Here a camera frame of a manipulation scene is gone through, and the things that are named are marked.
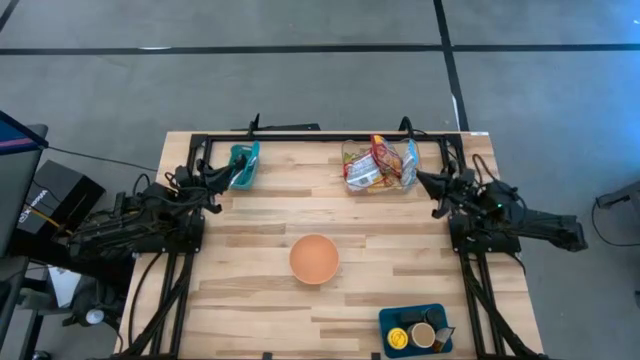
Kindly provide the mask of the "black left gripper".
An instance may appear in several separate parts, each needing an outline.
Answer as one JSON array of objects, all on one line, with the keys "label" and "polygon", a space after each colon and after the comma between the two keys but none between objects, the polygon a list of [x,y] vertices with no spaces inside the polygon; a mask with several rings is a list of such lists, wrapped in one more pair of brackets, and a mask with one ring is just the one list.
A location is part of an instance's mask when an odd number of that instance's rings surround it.
[{"label": "black left gripper", "polygon": [[186,165],[175,168],[172,186],[179,193],[183,204],[204,208],[213,214],[222,211],[222,206],[215,202],[215,196],[223,194],[242,176],[241,172],[247,163],[245,155],[231,159],[224,167],[214,169],[204,160],[198,159],[195,168],[198,174]]}]

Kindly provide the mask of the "blue ramen packet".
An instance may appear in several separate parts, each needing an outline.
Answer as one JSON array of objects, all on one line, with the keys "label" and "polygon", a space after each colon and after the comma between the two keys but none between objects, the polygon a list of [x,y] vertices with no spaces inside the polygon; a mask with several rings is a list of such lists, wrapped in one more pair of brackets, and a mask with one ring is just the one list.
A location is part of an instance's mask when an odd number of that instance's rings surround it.
[{"label": "blue ramen packet", "polygon": [[419,160],[417,143],[413,139],[409,139],[402,158],[401,185],[405,191],[409,190],[416,182]]}]

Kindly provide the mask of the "dark red ramen packet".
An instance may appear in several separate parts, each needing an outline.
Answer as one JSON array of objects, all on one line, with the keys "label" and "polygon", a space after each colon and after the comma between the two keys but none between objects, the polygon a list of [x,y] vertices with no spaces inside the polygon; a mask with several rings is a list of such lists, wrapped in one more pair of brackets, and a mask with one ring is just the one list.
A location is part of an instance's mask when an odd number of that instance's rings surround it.
[{"label": "dark red ramen packet", "polygon": [[370,137],[372,155],[380,172],[385,177],[399,180],[402,176],[402,158],[395,147],[383,136],[374,134]]}]

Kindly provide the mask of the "red orange ramen packet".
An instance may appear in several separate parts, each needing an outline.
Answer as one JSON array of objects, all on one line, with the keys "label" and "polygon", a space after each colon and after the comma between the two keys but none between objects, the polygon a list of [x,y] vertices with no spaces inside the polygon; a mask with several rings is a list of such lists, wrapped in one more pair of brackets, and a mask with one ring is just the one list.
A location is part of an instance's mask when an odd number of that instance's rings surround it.
[{"label": "red orange ramen packet", "polygon": [[370,152],[356,156],[344,166],[345,182],[350,191],[365,190],[384,180],[382,172]]}]

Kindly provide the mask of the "thyme spice jar black cap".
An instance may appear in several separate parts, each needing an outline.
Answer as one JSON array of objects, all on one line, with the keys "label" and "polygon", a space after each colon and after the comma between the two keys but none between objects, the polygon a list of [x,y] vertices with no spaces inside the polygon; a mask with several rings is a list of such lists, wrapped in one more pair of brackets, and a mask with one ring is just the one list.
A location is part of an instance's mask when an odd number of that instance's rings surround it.
[{"label": "thyme spice jar black cap", "polygon": [[431,307],[424,312],[424,320],[434,330],[439,330],[444,327],[446,316],[442,309]]}]

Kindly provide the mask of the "small cup with brown liquid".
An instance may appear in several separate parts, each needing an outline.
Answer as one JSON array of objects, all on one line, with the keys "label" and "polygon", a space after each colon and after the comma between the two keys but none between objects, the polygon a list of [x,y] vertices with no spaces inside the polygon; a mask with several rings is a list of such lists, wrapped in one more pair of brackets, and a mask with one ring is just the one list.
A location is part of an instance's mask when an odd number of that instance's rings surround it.
[{"label": "small cup with brown liquid", "polygon": [[407,329],[407,334],[409,343],[421,349],[430,348],[434,344],[436,337],[434,328],[426,322],[412,324]]}]

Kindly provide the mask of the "yellow lid seasoning can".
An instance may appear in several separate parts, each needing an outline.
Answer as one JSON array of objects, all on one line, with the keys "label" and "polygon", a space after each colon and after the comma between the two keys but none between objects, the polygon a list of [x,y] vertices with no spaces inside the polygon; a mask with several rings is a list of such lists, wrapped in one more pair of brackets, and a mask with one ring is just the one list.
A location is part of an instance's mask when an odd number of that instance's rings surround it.
[{"label": "yellow lid seasoning can", "polygon": [[403,350],[409,344],[409,336],[404,329],[395,327],[387,332],[386,343],[393,350]]}]

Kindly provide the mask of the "teal plastic cup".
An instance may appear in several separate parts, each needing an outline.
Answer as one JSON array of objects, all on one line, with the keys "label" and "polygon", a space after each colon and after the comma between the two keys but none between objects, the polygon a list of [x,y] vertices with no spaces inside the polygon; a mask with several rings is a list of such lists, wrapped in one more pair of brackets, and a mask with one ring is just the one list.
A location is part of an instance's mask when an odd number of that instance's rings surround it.
[{"label": "teal plastic cup", "polygon": [[254,141],[251,146],[236,144],[231,147],[229,163],[232,164],[240,157],[246,159],[241,170],[235,170],[229,187],[234,190],[248,191],[251,189],[259,167],[260,143]]}]

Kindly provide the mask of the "clear plastic container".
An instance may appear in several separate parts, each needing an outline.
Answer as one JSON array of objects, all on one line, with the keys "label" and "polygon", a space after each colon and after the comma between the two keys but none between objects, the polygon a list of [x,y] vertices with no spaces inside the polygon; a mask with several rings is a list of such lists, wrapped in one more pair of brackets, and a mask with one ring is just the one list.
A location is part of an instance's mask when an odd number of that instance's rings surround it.
[{"label": "clear plastic container", "polygon": [[[407,146],[407,141],[409,140],[409,138],[402,139],[401,141],[389,141],[386,137],[384,137],[384,138],[385,138],[389,143],[391,143],[391,144],[395,147],[395,149],[396,149],[396,151],[398,152],[399,156],[400,156],[401,158],[403,158],[403,155],[404,155],[404,152],[405,152],[405,149],[406,149],[406,146]],[[343,173],[343,180],[344,180],[344,184],[345,184],[346,191],[347,191],[350,195],[358,195],[358,196],[364,196],[364,195],[367,195],[367,194],[366,194],[366,189],[365,189],[365,190],[361,190],[361,191],[350,191],[350,190],[347,188],[347,185],[346,185],[346,182],[345,182],[345,172],[344,172],[344,166],[345,166],[346,164],[347,164],[347,163],[344,163],[344,162],[342,161],[342,173]],[[397,180],[397,179],[395,179],[395,178],[393,178],[393,177],[385,177],[384,175],[383,175],[383,177],[384,177],[384,180],[383,180],[382,182],[384,182],[384,183],[397,183],[397,184],[401,184],[401,178],[400,178],[399,180]],[[409,190],[411,190],[411,189],[412,189],[412,188],[417,184],[417,182],[418,182],[418,180],[416,179],[416,182],[414,183],[414,185],[413,185]]]}]

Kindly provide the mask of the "peach ceramic bowl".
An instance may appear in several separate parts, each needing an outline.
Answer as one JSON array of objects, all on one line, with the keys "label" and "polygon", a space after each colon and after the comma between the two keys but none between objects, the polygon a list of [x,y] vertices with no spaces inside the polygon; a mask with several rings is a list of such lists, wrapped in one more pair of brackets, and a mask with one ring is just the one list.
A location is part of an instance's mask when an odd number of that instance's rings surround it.
[{"label": "peach ceramic bowl", "polygon": [[330,238],[319,234],[306,235],[291,246],[289,265],[300,282],[321,285],[337,273],[340,266],[339,252]]}]

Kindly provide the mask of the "teal plastic tray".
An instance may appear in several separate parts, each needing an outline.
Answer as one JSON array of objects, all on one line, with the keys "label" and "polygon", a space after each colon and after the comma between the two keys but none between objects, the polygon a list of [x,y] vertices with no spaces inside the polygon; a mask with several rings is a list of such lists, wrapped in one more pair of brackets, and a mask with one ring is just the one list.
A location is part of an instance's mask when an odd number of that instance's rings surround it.
[{"label": "teal plastic tray", "polygon": [[[405,310],[421,310],[424,315],[424,312],[431,307],[437,307],[442,309],[446,316],[445,308],[439,303],[408,306],[408,307],[385,308],[379,312],[378,322],[379,322],[380,336],[381,336],[384,353],[387,357],[396,359],[396,358],[406,358],[406,357],[415,357],[415,356],[447,354],[447,353],[435,353],[432,349],[432,346],[427,349],[421,349],[421,348],[414,347],[411,344],[408,344],[408,346],[403,350],[393,350],[386,343],[386,334],[390,329],[395,327],[400,327],[407,332],[407,329],[410,327],[410,326],[404,327],[399,324],[398,314],[400,312]],[[444,323],[444,327],[450,327],[447,321],[447,317]]]}]

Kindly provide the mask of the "black equipment case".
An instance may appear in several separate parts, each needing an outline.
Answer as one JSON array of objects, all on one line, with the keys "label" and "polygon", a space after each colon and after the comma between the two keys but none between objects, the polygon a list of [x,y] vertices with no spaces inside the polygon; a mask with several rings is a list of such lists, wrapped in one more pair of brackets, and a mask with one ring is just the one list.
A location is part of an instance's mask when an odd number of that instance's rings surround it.
[{"label": "black equipment case", "polygon": [[47,160],[34,175],[17,228],[43,238],[71,234],[104,193],[86,175]]}]

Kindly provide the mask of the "grey furniture leg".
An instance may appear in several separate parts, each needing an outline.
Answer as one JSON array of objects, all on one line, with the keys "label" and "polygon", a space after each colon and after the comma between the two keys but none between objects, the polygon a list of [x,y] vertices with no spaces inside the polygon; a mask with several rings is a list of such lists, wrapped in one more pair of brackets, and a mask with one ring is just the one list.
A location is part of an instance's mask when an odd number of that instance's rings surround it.
[{"label": "grey furniture leg", "polygon": [[602,209],[608,209],[620,202],[630,202],[633,208],[640,212],[640,180],[596,198],[596,205]]}]

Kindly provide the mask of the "white paper sheet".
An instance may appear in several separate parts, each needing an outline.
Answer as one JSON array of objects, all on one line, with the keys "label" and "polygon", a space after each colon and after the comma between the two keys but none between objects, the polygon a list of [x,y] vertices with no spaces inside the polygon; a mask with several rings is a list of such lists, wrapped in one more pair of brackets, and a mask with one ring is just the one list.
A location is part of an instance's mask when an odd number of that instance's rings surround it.
[{"label": "white paper sheet", "polygon": [[73,300],[82,275],[59,267],[50,267],[48,272],[58,307],[68,307]]}]

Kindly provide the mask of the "computer monitor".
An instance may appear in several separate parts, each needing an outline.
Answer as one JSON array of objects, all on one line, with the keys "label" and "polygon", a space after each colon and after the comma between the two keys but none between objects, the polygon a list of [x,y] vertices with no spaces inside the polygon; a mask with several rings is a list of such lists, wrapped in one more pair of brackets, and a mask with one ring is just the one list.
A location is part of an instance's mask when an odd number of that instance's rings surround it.
[{"label": "computer monitor", "polygon": [[41,154],[48,127],[23,125],[0,110],[0,258],[9,248]]}]

